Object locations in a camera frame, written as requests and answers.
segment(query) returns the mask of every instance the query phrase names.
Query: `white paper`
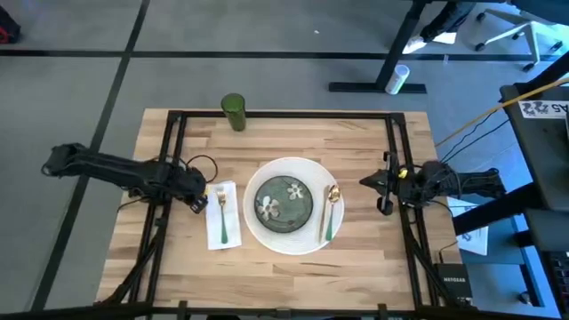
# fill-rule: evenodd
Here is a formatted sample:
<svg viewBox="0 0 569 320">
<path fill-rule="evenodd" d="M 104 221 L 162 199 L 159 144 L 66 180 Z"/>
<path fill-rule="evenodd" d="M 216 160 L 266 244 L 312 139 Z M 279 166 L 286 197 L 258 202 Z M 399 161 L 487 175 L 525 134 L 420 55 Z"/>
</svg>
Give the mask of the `white paper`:
<svg viewBox="0 0 569 320">
<path fill-rule="evenodd" d="M 458 200 L 455 198 L 447 197 L 448 206 L 453 212 L 453 217 L 460 216 L 470 209 L 476 208 L 478 204 Z M 464 235 L 456 237 L 459 248 L 462 250 L 470 251 L 480 255 L 488 254 L 488 227 L 482 227 L 478 230 L 470 231 Z"/>
<path fill-rule="evenodd" d="M 237 207 L 235 182 L 226 181 L 219 184 L 210 184 L 207 187 L 208 203 L 205 207 L 207 249 L 228 249 L 241 245 L 241 227 L 239 226 L 239 210 Z M 223 188 L 226 195 L 225 205 L 223 206 L 225 229 L 228 234 L 228 242 L 226 244 L 221 243 L 221 207 L 217 201 L 217 194 L 215 192 L 219 188 Z"/>
<path fill-rule="evenodd" d="M 565 119 L 569 101 L 522 100 L 519 108 L 528 119 Z"/>
</svg>

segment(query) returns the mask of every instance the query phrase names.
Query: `green cup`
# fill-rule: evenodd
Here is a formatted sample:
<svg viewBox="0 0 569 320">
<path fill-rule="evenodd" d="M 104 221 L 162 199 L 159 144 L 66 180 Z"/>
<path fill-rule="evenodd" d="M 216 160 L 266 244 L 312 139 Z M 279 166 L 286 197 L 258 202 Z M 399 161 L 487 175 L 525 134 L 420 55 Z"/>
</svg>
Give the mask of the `green cup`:
<svg viewBox="0 0 569 320">
<path fill-rule="evenodd" d="M 230 93 L 221 100 L 221 109 L 231 124 L 231 128 L 237 132 L 245 130 L 245 99 L 241 94 Z"/>
</svg>

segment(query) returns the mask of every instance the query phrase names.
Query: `flower design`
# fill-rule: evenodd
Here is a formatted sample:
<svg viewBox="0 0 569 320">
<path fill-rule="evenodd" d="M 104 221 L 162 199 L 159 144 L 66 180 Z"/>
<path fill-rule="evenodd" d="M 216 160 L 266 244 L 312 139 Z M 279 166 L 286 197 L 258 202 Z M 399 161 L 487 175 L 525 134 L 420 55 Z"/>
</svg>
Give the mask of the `flower design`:
<svg viewBox="0 0 569 320">
<path fill-rule="evenodd" d="M 289 199 L 294 200 L 296 199 L 296 197 L 302 199 L 304 196 L 302 195 L 302 187 L 299 187 L 298 184 L 293 183 L 291 184 L 291 187 L 288 188 L 286 191 L 288 191 L 288 193 L 290 193 L 290 195 L 288 196 Z"/>
<path fill-rule="evenodd" d="M 263 198 L 263 205 L 260 205 L 257 209 L 265 221 L 268 221 L 269 215 L 276 218 L 280 214 L 278 211 L 278 201 L 276 199 L 271 201 L 270 196 L 265 196 Z"/>
</svg>

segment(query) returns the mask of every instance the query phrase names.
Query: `green-handled fork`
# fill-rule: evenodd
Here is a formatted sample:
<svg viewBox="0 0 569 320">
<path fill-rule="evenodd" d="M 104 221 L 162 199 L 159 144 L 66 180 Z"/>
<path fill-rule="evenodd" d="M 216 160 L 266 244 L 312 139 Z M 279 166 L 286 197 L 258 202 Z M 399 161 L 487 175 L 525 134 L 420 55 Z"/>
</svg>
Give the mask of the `green-handled fork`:
<svg viewBox="0 0 569 320">
<path fill-rule="evenodd" d="M 221 208 L 221 243 L 226 244 L 228 242 L 228 231 L 225 229 L 225 213 L 223 212 L 226 194 L 223 188 L 219 188 L 215 193 Z"/>
</svg>

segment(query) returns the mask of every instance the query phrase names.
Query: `chair wheel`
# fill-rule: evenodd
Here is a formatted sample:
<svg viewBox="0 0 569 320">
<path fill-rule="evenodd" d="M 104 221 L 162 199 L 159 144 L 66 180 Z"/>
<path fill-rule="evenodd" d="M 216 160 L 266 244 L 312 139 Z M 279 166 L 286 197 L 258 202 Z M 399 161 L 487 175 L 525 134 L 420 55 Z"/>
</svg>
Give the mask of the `chair wheel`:
<svg viewBox="0 0 569 320">
<path fill-rule="evenodd" d="M 520 294 L 517 295 L 517 300 L 522 302 L 523 304 L 526 305 L 532 305 L 532 301 L 530 299 L 530 293 L 529 292 L 522 292 Z"/>
<path fill-rule="evenodd" d="M 475 51 L 478 51 L 478 52 L 481 52 L 481 51 L 484 50 L 485 47 L 486 47 L 486 44 L 480 43 L 480 44 L 477 44 L 476 47 L 474 47 L 474 50 L 475 50 Z"/>
<path fill-rule="evenodd" d="M 526 64 L 522 70 L 524 70 L 524 72 L 529 72 L 531 69 L 533 69 L 533 67 L 535 67 L 535 65 L 533 63 L 529 63 Z"/>
<path fill-rule="evenodd" d="M 556 44 L 553 44 L 553 46 L 551 47 L 551 51 L 555 52 L 559 49 L 561 49 L 561 47 L 563 46 L 563 41 L 557 41 Z"/>
</svg>

